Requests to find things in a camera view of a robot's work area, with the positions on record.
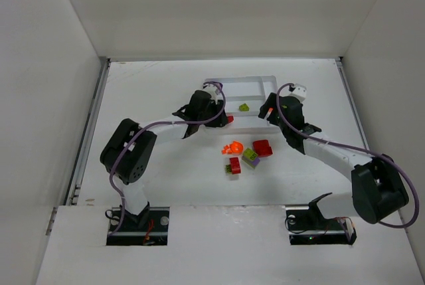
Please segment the small lime green lego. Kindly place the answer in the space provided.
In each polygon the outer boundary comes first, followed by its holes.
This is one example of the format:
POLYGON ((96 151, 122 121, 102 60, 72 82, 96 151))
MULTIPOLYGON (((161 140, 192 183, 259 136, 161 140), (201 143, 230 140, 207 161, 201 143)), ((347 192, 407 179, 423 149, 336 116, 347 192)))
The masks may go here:
POLYGON ((241 112, 248 112, 250 110, 249 106, 246 103, 243 103, 238 107, 241 112))

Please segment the orange flower lego piece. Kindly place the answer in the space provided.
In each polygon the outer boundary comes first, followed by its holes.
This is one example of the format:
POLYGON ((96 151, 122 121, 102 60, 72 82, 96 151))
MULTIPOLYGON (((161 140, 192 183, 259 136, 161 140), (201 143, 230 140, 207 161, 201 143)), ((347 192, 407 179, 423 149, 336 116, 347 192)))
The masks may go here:
POLYGON ((221 154, 227 154, 227 155, 241 155, 244 151, 244 145, 240 142, 233 141, 232 143, 225 145, 222 150, 221 154))

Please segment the green and purple lego stack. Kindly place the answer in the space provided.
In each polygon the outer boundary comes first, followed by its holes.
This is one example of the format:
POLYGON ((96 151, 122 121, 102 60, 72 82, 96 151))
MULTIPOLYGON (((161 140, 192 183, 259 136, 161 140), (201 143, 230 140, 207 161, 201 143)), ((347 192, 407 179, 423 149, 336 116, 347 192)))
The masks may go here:
POLYGON ((255 169, 259 162, 260 162, 260 158, 258 157, 258 154, 250 149, 250 148, 246 148, 242 154, 242 160, 249 165, 252 169, 255 169))

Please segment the red and green lego stack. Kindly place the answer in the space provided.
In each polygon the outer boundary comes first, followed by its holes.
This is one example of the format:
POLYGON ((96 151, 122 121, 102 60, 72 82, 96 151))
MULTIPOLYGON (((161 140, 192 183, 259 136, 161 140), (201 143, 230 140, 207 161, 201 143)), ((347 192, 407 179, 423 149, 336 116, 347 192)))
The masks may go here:
POLYGON ((225 165, 225 172, 229 175, 241 174, 241 166, 237 157, 231 157, 229 163, 225 165))

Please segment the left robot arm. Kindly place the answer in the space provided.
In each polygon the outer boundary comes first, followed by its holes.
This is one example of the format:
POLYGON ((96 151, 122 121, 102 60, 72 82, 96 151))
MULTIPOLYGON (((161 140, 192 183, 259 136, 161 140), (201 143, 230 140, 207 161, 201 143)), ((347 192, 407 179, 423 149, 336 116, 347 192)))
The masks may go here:
POLYGON ((145 173, 153 148, 187 139, 201 126, 223 128, 228 124, 224 111, 226 98, 219 82, 205 82, 189 102, 162 120, 141 125, 129 118, 122 120, 100 154, 100 163, 110 176, 112 188, 119 193, 122 214, 139 225, 147 220, 149 201, 143 191, 145 173))

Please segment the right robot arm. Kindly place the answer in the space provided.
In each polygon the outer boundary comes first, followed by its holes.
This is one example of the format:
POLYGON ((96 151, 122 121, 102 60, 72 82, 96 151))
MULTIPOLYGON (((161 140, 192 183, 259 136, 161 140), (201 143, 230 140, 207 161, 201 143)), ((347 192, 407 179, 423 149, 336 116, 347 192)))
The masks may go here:
POLYGON ((317 126, 305 122, 303 104, 294 96, 272 92, 258 117, 279 127, 288 145, 339 172, 351 183, 355 212, 370 224, 381 222, 409 202, 398 171, 386 161, 331 145, 317 126))

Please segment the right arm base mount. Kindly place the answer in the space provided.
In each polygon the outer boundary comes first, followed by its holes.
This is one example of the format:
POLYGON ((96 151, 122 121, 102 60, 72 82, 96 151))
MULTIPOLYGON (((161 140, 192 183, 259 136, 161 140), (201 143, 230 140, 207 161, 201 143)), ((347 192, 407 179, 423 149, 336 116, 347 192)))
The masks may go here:
POLYGON ((286 207, 284 225, 289 242, 298 245, 354 245, 357 232, 350 217, 325 218, 318 202, 332 193, 322 194, 307 204, 286 207))

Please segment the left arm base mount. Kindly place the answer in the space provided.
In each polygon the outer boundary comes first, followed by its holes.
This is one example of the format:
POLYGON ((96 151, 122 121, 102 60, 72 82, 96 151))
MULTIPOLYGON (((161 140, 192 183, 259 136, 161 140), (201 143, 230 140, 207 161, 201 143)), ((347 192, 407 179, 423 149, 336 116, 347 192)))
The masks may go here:
POLYGON ((169 207, 151 207, 141 215, 126 213, 119 229, 121 209, 112 208, 105 212, 108 222, 107 246, 166 246, 169 229, 169 207))

